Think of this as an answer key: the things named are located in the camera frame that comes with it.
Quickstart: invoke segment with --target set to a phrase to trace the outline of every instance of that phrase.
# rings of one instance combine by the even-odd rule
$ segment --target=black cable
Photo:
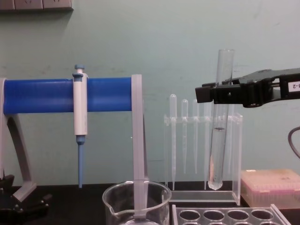
[[[292,142],[292,135],[293,135],[293,133],[294,133],[295,131],[297,131],[297,130],[300,130],[300,127],[296,127],[296,128],[294,128],[294,129],[292,129],[292,130],[289,132],[289,135],[287,136],[287,140],[288,140],[288,142],[289,142],[289,144],[290,144],[290,146],[291,146],[293,152],[296,154],[296,156],[297,156],[298,158],[300,158],[300,153],[297,151],[297,149],[295,148],[295,146],[294,146],[294,144],[293,144],[293,142]]]

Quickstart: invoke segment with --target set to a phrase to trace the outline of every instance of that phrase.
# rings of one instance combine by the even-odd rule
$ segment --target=transfer pipette
[[[172,184],[175,189],[176,177],[176,119],[177,119],[177,97],[170,95],[170,120],[171,120],[171,140],[172,140]]]
[[[217,63],[216,85],[231,84],[233,71],[234,50],[219,50]],[[223,165],[225,155],[226,127],[228,118],[228,104],[216,104],[213,114],[213,125],[210,149],[210,173],[208,185],[211,189],[218,190],[223,182]]]
[[[197,158],[198,158],[198,118],[199,118],[199,105],[197,99],[193,100],[193,119],[194,119],[194,161],[195,173],[197,173]]]
[[[187,122],[188,122],[188,101],[186,99],[181,102],[182,116],[182,154],[183,154],[183,172],[186,173],[187,167]]]

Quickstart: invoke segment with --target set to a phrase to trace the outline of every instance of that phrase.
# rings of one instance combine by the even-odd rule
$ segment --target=glass test tube
[[[217,63],[216,85],[231,84],[233,71],[234,50],[219,50]],[[228,104],[214,106],[213,125],[210,149],[210,167],[208,185],[211,189],[218,190],[222,187],[223,164],[225,155],[226,127],[228,118]]]

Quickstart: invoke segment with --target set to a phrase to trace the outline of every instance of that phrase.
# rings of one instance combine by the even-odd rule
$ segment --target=test tube
[[[186,173],[187,167],[187,123],[188,123],[188,101],[181,101],[181,116],[182,116],[182,154],[183,154],[183,172]]]
[[[216,85],[222,86],[231,84],[233,71],[234,50],[219,50],[217,62]],[[228,104],[216,104],[213,114],[213,125],[210,149],[210,173],[208,185],[213,190],[222,187],[223,164],[225,155],[226,127],[228,118]]]
[[[175,189],[176,177],[176,119],[177,119],[177,97],[170,95],[170,120],[171,120],[171,148],[172,148],[172,184]]]

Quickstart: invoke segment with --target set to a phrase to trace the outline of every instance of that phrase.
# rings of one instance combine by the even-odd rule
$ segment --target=pipette tip box
[[[250,207],[300,208],[300,176],[289,169],[242,171],[241,196]]]

